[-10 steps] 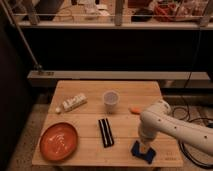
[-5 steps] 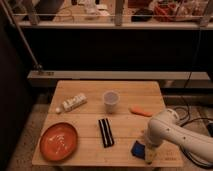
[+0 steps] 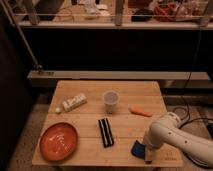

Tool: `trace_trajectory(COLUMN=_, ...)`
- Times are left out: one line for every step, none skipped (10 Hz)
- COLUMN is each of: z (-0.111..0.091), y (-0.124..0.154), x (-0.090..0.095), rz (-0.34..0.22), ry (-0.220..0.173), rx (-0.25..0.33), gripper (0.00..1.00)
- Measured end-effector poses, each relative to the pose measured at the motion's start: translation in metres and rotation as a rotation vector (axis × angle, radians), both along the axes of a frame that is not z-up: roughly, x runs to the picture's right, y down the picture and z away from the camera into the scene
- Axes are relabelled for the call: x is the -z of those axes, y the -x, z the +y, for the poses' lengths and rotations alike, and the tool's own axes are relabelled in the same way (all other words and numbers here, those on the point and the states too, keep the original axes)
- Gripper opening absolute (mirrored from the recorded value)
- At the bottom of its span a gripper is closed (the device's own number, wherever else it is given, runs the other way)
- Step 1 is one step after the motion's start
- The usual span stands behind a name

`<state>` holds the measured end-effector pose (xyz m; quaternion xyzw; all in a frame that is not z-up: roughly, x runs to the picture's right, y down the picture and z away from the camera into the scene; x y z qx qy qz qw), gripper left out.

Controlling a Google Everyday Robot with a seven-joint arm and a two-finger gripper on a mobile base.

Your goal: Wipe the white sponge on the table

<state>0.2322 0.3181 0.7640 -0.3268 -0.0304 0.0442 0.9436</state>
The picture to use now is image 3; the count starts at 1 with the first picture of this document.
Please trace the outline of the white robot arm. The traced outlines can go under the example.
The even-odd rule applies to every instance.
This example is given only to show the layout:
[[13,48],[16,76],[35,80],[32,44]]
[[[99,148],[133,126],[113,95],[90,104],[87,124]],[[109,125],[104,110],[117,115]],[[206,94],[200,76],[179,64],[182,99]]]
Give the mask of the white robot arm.
[[152,151],[167,143],[213,167],[213,141],[180,130],[180,124],[178,115],[167,112],[146,129],[143,143]]

